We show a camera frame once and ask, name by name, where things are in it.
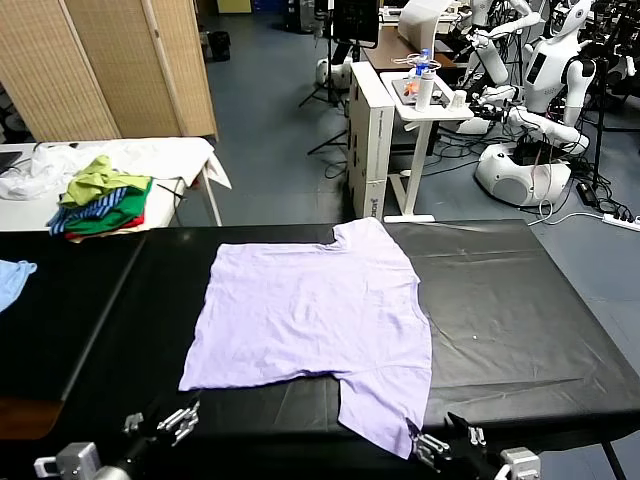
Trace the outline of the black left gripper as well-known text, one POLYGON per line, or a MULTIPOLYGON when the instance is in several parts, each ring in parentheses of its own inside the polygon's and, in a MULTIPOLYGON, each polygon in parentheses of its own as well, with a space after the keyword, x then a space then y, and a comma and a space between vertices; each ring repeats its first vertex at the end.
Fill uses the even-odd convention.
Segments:
POLYGON ((193 400, 162 421, 146 419, 141 412, 125 418, 123 433, 126 447, 117 461, 122 470, 143 470, 147 463, 175 447, 189 436, 199 423, 200 401, 193 400))

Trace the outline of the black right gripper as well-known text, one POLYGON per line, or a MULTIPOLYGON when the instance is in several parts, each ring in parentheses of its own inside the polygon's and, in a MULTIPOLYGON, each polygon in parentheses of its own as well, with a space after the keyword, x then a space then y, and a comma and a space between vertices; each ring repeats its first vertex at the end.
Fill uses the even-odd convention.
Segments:
POLYGON ((447 417, 454 429, 465 435, 470 443, 452 442, 449 446, 423 433, 416 424, 408 423, 412 454, 433 470, 440 470, 446 479, 494 479, 501 466, 491 459, 484 447, 473 446, 486 444, 483 428, 453 412, 448 412, 447 417))

